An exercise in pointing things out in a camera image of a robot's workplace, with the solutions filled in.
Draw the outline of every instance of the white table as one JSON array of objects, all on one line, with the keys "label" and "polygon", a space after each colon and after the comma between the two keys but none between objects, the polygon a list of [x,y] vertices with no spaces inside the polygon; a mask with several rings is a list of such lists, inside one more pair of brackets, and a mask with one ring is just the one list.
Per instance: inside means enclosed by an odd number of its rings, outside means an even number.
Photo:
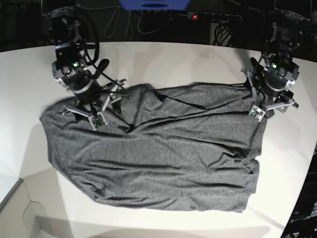
[{"label": "white table", "polygon": [[[247,209],[233,212],[173,212],[127,209],[90,200],[47,162],[43,109],[71,96],[55,83],[51,63],[54,47],[0,53],[1,162],[24,178],[30,200],[41,203],[43,222],[57,237],[243,237],[279,238],[303,186],[317,141],[317,64],[296,59],[300,77],[292,89],[300,105],[269,120],[258,157],[257,192]],[[100,59],[108,58],[106,73],[126,78],[129,85],[156,88],[191,82],[241,83],[240,72],[259,52],[173,43],[101,43]],[[100,78],[101,84],[107,81]]]}]

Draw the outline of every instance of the gray t-shirt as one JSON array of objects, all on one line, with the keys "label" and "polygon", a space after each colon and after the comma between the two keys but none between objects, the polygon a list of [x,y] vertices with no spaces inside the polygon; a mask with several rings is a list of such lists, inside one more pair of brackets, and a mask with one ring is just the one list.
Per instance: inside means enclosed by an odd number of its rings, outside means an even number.
[{"label": "gray t-shirt", "polygon": [[71,99],[46,109],[49,162],[92,200],[162,210],[242,212],[259,176],[267,118],[248,115],[242,84],[195,84],[126,92],[108,125],[62,114]]}]

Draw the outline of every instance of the gray cloth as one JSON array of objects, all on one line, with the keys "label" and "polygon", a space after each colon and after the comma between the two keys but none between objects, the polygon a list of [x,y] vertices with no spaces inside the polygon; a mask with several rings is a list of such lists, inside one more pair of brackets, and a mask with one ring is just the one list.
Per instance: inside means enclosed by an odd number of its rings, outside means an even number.
[{"label": "gray cloth", "polygon": [[265,118],[243,85],[127,90],[122,114],[93,131],[50,106],[40,120],[49,162],[92,200],[112,206],[241,212],[255,193]]}]

